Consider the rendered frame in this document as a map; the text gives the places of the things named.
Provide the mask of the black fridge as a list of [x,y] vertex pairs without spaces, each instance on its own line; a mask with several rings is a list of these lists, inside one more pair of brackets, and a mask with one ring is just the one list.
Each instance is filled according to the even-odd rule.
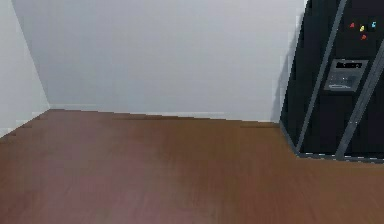
[[307,1],[279,123],[300,157],[384,163],[384,0]]

